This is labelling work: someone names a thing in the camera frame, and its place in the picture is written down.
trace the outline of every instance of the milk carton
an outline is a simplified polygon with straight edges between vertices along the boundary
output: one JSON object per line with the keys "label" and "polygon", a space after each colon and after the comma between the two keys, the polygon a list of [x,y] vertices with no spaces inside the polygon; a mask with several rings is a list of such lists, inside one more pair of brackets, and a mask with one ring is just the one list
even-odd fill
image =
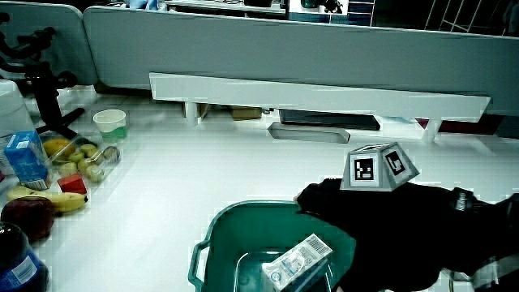
{"label": "milk carton", "polygon": [[272,263],[262,264],[263,292],[303,292],[326,272],[332,249],[312,234]]}
{"label": "milk carton", "polygon": [[15,132],[4,153],[22,186],[36,191],[50,187],[51,173],[46,164],[47,156],[36,131]]}

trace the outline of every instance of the paper cup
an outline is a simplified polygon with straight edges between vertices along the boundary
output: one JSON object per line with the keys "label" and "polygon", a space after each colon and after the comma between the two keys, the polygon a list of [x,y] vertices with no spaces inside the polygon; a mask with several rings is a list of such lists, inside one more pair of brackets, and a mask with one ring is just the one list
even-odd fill
{"label": "paper cup", "polygon": [[94,122],[105,142],[115,143],[127,137],[127,114],[122,110],[103,110],[94,114]]}

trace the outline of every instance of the barcode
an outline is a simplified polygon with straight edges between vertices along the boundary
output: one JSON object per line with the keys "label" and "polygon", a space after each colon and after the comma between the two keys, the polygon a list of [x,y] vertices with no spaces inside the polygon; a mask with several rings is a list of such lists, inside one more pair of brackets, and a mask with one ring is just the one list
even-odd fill
{"label": "barcode", "polygon": [[31,280],[32,276],[34,276],[37,272],[36,265],[32,262],[31,258],[27,255],[25,260],[18,265],[18,267],[13,268],[12,272],[15,274],[15,277],[18,279],[21,285],[25,284],[27,281]]}
{"label": "barcode", "polygon": [[22,182],[21,185],[24,187],[33,189],[35,191],[41,191],[41,190],[48,189],[47,184],[45,183],[45,181],[43,179],[38,179],[37,181],[33,181],[33,182]]}
{"label": "barcode", "polygon": [[313,247],[320,255],[325,254],[329,250],[329,248],[325,246],[315,235],[312,235],[309,239],[307,239],[307,243],[310,244],[310,246]]}

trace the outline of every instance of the blue label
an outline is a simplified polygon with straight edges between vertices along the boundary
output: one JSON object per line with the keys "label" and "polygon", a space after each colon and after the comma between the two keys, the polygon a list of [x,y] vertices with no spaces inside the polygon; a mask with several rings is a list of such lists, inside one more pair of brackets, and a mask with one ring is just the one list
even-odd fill
{"label": "blue label", "polygon": [[15,267],[0,273],[0,291],[16,291],[29,283],[40,270],[40,261],[31,250]]}

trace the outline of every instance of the black cloth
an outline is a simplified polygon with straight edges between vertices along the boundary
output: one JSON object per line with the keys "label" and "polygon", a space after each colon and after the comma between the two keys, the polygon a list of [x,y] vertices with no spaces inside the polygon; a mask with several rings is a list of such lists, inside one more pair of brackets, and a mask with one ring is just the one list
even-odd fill
{"label": "black cloth", "polygon": [[407,182],[392,192],[341,191],[340,185],[337,178],[311,184],[297,202],[302,213],[355,238],[353,263],[337,284],[345,292],[425,290],[442,268],[471,275],[509,236],[508,205],[482,202],[467,190]]}

